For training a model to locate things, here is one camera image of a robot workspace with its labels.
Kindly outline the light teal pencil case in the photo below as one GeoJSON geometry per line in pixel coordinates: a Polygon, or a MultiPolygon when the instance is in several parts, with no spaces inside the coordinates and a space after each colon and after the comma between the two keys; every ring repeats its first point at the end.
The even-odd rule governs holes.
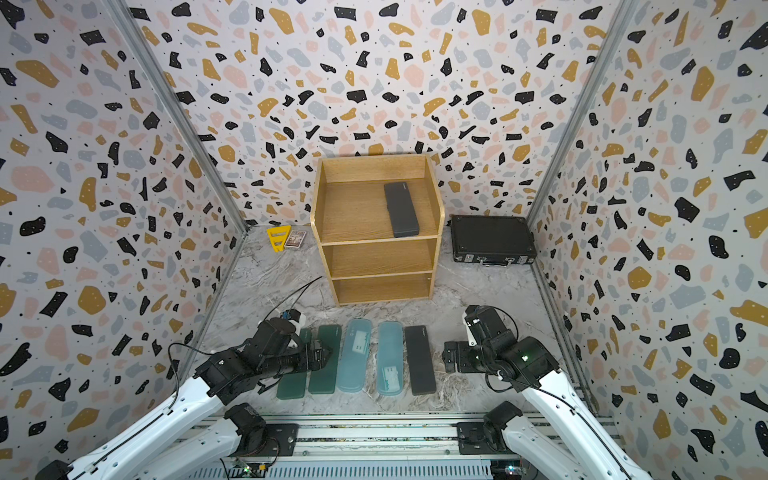
{"type": "Polygon", "coordinates": [[[366,382],[372,322],[356,318],[347,327],[340,355],[337,389],[344,393],[360,392],[366,382]]]}
{"type": "Polygon", "coordinates": [[[376,388],[383,396],[397,396],[404,386],[404,338],[399,322],[379,325],[376,388]]]}

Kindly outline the left corner aluminium post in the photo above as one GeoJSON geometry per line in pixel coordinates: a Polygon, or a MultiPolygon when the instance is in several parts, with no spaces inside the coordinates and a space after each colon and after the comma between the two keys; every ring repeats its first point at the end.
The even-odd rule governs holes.
{"type": "Polygon", "coordinates": [[[202,171],[211,182],[212,189],[222,202],[223,209],[228,218],[240,233],[245,235],[248,232],[246,222],[240,216],[239,210],[228,189],[225,187],[214,162],[211,160],[209,153],[203,146],[186,113],[181,108],[181,103],[178,101],[173,88],[166,81],[163,71],[148,47],[128,5],[125,1],[113,0],[105,0],[103,4],[109,16],[116,24],[117,29],[125,38],[137,62],[144,70],[147,80],[151,83],[171,120],[178,128],[182,139],[191,148],[202,171]]]}

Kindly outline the wooden three-tier shelf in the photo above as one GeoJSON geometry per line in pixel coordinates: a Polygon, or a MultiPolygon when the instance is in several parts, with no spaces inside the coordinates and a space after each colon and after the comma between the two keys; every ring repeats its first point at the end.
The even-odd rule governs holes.
{"type": "Polygon", "coordinates": [[[314,187],[311,227],[337,305],[432,296],[445,209],[424,154],[326,158],[314,187]],[[407,185],[419,232],[395,235],[385,185],[407,185]]]}

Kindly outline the black briefcase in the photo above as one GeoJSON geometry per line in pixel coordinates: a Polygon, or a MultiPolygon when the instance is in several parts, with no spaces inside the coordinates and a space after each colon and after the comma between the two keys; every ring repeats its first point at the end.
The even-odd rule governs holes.
{"type": "Polygon", "coordinates": [[[506,267],[532,264],[537,255],[524,217],[453,215],[450,231],[457,263],[506,267]]]}

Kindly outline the dark green pencil case inner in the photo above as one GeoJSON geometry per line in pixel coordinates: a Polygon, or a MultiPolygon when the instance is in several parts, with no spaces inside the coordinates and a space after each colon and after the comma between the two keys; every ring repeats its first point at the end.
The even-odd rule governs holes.
{"type": "Polygon", "coordinates": [[[308,391],[313,395],[330,395],[335,392],[342,328],[340,325],[323,325],[318,329],[318,339],[327,351],[323,368],[314,371],[309,379],[308,391]]]}

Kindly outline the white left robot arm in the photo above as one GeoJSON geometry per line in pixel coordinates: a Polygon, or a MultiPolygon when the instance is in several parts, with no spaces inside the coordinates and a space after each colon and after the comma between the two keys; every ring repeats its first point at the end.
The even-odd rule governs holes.
{"type": "Polygon", "coordinates": [[[37,478],[177,478],[212,459],[263,451],[266,421],[239,397],[266,392],[267,380],[321,370],[332,354],[319,340],[302,341],[298,324],[282,317],[261,322],[242,345],[208,355],[171,397],[124,432],[74,461],[51,461],[37,478]]]}

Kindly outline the right corner aluminium post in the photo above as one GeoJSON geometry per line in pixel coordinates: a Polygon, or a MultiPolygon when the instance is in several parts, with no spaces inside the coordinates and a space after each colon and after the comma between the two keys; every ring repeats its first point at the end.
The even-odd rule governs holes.
{"type": "Polygon", "coordinates": [[[572,115],[566,123],[563,135],[555,149],[553,159],[543,177],[539,191],[537,192],[532,207],[527,215],[527,224],[531,229],[535,227],[536,217],[546,206],[548,192],[555,183],[557,173],[563,167],[580,126],[586,117],[590,106],[597,97],[597,91],[602,83],[602,78],[618,49],[622,35],[626,31],[637,6],[637,0],[623,0],[618,5],[616,13],[609,24],[606,38],[604,39],[601,49],[596,57],[596,61],[594,62],[594,66],[589,72],[584,88],[572,111],[572,115]]]}

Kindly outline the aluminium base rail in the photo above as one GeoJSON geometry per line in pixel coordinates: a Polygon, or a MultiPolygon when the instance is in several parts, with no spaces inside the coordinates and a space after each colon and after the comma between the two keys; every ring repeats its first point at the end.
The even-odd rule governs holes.
{"type": "Polygon", "coordinates": [[[492,448],[480,413],[268,415],[264,453],[205,461],[189,479],[553,479],[492,448]]]}

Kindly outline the corner aluminium post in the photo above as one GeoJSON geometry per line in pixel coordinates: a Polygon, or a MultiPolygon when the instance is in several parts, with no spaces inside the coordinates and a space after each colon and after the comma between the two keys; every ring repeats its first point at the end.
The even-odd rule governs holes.
{"type": "Polygon", "coordinates": [[[586,117],[590,106],[597,97],[597,91],[602,83],[602,78],[618,49],[622,35],[626,31],[637,6],[637,0],[623,0],[618,5],[616,13],[609,24],[606,38],[604,39],[601,49],[596,57],[596,61],[594,62],[594,66],[589,72],[584,88],[572,111],[572,115],[566,123],[563,135],[555,149],[553,159],[543,177],[539,191],[537,192],[532,207],[527,215],[527,224],[531,229],[535,227],[536,217],[546,206],[548,192],[555,183],[557,173],[563,167],[580,126],[586,117]]]}
{"type": "Polygon", "coordinates": [[[125,38],[137,62],[144,70],[147,80],[151,83],[171,120],[178,128],[182,139],[191,148],[202,171],[211,182],[212,189],[222,202],[223,209],[228,218],[240,233],[245,235],[248,232],[246,222],[240,216],[239,210],[228,189],[225,187],[214,162],[211,160],[209,153],[203,146],[186,113],[181,108],[181,103],[178,101],[173,88],[166,81],[163,71],[148,47],[128,5],[125,1],[113,0],[105,0],[103,4],[109,16],[116,24],[117,29],[125,38]]]}

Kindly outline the yellow plastic triangular holder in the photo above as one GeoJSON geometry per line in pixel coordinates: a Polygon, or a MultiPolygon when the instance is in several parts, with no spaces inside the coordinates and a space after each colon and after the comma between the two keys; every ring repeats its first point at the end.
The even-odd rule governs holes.
{"type": "Polygon", "coordinates": [[[291,234],[292,226],[276,226],[266,230],[268,240],[274,252],[280,253],[285,249],[285,242],[291,234]]]}

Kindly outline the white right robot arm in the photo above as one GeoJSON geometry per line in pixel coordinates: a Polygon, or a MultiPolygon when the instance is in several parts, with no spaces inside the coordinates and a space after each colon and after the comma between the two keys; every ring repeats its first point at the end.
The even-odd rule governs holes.
{"type": "Polygon", "coordinates": [[[470,305],[463,313],[464,341],[448,342],[447,372],[480,374],[494,393],[514,391],[558,434],[551,440],[520,408],[503,401],[482,421],[457,426],[463,455],[513,453],[546,479],[647,479],[579,397],[566,372],[536,338],[504,323],[507,313],[470,305]]]}

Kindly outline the dark grey pencil case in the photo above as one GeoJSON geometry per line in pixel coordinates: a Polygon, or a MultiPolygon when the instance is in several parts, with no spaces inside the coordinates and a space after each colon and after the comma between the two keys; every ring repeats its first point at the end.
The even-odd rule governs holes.
{"type": "Polygon", "coordinates": [[[426,327],[406,327],[404,339],[412,394],[420,396],[435,393],[437,385],[426,327]]]}
{"type": "Polygon", "coordinates": [[[393,236],[417,236],[420,226],[408,184],[404,181],[393,182],[385,184],[383,188],[393,236]]]}

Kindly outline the dark green pencil case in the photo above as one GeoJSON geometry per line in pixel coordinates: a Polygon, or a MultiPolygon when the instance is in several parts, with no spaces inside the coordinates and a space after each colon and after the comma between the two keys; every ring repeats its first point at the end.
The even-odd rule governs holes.
{"type": "Polygon", "coordinates": [[[314,371],[309,379],[308,391],[313,395],[330,395],[335,392],[342,328],[340,325],[323,325],[318,329],[318,339],[327,351],[323,368],[314,371]]]}
{"type": "Polygon", "coordinates": [[[284,375],[278,385],[276,396],[279,400],[297,400],[305,396],[307,386],[308,354],[307,348],[311,345],[313,334],[310,329],[300,331],[302,347],[300,349],[300,362],[296,370],[284,375]]]}

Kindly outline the dark green pencil case outer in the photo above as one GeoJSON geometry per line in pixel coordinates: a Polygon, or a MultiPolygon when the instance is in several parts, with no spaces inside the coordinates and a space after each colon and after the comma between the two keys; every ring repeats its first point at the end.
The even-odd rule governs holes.
{"type": "Polygon", "coordinates": [[[278,385],[276,396],[279,400],[297,400],[305,396],[307,386],[308,354],[307,348],[311,345],[313,334],[310,329],[300,331],[302,347],[300,349],[300,362],[296,370],[284,375],[278,385]]]}

